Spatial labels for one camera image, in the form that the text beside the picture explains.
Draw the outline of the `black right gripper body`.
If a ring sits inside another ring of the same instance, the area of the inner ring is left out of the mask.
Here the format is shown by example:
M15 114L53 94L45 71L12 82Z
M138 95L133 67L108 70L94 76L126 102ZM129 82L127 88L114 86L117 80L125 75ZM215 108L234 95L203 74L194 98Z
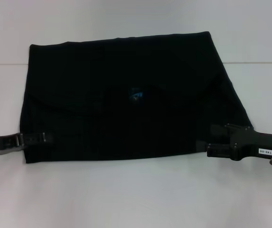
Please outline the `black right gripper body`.
M230 135L231 160L240 161L246 157L257 157L272 161L272 134L251 130L238 131Z

